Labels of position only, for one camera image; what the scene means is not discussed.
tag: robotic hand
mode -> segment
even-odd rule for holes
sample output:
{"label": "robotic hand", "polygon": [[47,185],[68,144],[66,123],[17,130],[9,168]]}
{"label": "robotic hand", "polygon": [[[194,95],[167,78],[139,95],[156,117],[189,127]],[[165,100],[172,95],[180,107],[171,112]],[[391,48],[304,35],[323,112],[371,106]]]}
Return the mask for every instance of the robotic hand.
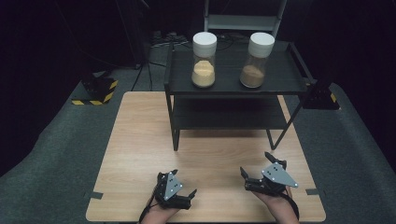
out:
{"label": "robotic hand", "polygon": [[262,170],[262,179],[248,177],[248,173],[240,167],[241,176],[245,179],[245,190],[286,199],[293,208],[297,218],[299,218],[300,214],[297,204],[291,197],[289,197],[289,195],[283,193],[286,190],[286,186],[298,188],[298,184],[286,172],[286,161],[276,159],[269,152],[265,152],[265,157],[272,163],[272,165]]}
{"label": "robotic hand", "polygon": [[142,214],[139,218],[139,223],[143,220],[146,213],[149,212],[149,209],[152,206],[152,201],[155,200],[158,202],[158,205],[164,209],[166,208],[179,208],[179,209],[190,209],[191,207],[191,199],[195,196],[197,189],[195,189],[189,196],[178,196],[177,193],[183,188],[183,185],[178,181],[175,177],[177,170],[173,170],[169,173],[163,174],[158,173],[157,175],[157,185],[152,193],[148,204],[143,210]]}

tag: upper shelf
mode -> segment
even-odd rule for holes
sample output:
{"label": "upper shelf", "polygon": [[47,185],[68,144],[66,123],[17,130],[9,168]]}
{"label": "upper shelf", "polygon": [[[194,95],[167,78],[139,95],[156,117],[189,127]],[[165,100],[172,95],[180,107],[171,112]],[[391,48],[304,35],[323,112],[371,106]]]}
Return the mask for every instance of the upper shelf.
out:
{"label": "upper shelf", "polygon": [[215,83],[209,88],[198,88],[191,81],[192,50],[169,50],[165,73],[165,89],[170,94],[198,95],[295,95],[304,94],[307,87],[290,55],[273,50],[267,61],[264,82],[259,88],[247,88],[239,77],[248,56],[248,45],[237,44],[216,52]]}

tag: gray carpet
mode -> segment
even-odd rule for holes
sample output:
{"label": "gray carpet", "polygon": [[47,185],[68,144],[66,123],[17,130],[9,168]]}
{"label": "gray carpet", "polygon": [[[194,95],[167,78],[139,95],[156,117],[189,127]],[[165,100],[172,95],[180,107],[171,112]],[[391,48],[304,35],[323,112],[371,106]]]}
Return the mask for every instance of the gray carpet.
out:
{"label": "gray carpet", "polygon": [[[166,50],[152,49],[150,61],[165,64]],[[163,91],[164,67],[149,68],[152,89]],[[149,70],[143,68],[134,91],[150,91]],[[90,193],[120,100],[137,74],[113,71],[119,84],[107,105],[64,103],[30,155],[0,178],[1,224],[89,223]],[[335,84],[331,90],[341,110],[303,109],[294,122],[327,214],[324,223],[395,223],[395,174],[343,90]],[[298,99],[286,102],[294,107]]]}

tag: jar with brown contents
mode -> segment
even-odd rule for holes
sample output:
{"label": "jar with brown contents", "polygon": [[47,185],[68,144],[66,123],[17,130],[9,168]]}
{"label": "jar with brown contents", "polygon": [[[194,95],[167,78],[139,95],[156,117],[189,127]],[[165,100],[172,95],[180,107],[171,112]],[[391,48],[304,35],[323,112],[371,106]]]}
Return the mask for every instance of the jar with brown contents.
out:
{"label": "jar with brown contents", "polygon": [[251,35],[247,60],[240,76],[240,81],[244,86],[258,88],[262,85],[265,77],[265,63],[274,43],[274,37],[266,33]]}

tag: white lid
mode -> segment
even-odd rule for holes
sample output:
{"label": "white lid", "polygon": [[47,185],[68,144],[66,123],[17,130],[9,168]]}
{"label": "white lid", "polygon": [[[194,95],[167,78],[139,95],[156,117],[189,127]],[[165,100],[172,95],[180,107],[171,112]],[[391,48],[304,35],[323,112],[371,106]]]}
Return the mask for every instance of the white lid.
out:
{"label": "white lid", "polygon": [[267,33],[254,33],[248,42],[248,52],[257,58],[266,58],[271,54],[275,39]]}
{"label": "white lid", "polygon": [[216,53],[218,38],[209,33],[201,32],[192,38],[192,49],[194,54],[201,58],[207,58]]}

